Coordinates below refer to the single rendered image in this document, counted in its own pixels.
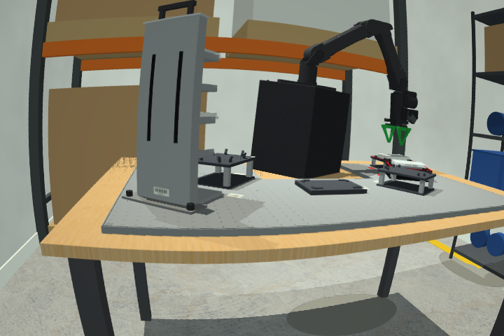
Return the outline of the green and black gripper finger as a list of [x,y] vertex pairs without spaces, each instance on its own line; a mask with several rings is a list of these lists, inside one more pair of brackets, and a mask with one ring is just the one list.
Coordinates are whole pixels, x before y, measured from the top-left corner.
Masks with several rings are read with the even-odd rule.
[[[394,133],[394,131],[395,131],[396,126],[392,126],[392,125],[381,125],[381,126],[382,126],[382,129],[383,129],[384,133],[385,133],[385,136],[386,136],[386,140],[387,140],[387,142],[388,142],[388,143],[390,143],[390,142],[391,142],[391,140],[392,140],[393,133]],[[390,137],[388,137],[388,134],[387,134],[386,128],[391,129]]]
[[[410,133],[411,131],[411,128],[407,128],[407,127],[397,127],[396,126],[396,129],[397,129],[397,133],[398,133],[398,140],[399,140],[399,144],[400,146],[402,146],[408,136],[408,134]],[[406,131],[404,137],[403,137],[403,140],[401,140],[401,131]]]

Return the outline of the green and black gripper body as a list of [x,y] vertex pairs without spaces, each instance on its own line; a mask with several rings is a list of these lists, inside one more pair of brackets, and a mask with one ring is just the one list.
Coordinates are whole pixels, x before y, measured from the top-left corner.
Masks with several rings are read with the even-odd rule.
[[[403,106],[391,106],[390,119],[389,118],[384,119],[385,122],[386,121],[390,122],[390,124],[385,123],[385,125],[393,125],[393,126],[397,126],[397,127],[407,127],[407,126],[402,125],[402,123],[408,125],[409,121],[400,120],[401,108],[403,108]],[[395,119],[397,119],[397,120],[395,120]]]

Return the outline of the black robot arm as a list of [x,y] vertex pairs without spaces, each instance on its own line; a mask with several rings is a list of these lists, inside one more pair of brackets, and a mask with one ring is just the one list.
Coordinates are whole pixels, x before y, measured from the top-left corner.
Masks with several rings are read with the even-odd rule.
[[[405,71],[398,59],[398,55],[393,44],[391,35],[392,25],[378,20],[366,20],[358,22],[354,27],[338,34],[327,41],[314,44],[304,51],[304,57],[300,61],[299,77],[296,81],[277,79],[277,82],[295,83],[309,85],[329,90],[336,90],[333,87],[317,85],[316,65],[329,60],[335,53],[365,38],[374,36],[379,44],[388,75],[388,85],[390,90],[401,92],[391,93],[391,106],[403,106],[400,112],[400,120],[408,120],[414,124],[418,119],[418,112],[415,109],[418,105],[417,93],[407,91],[408,80]],[[303,62],[304,61],[304,62]],[[399,88],[399,89],[396,89]],[[404,103],[403,103],[404,101]],[[410,109],[407,109],[410,108]]]

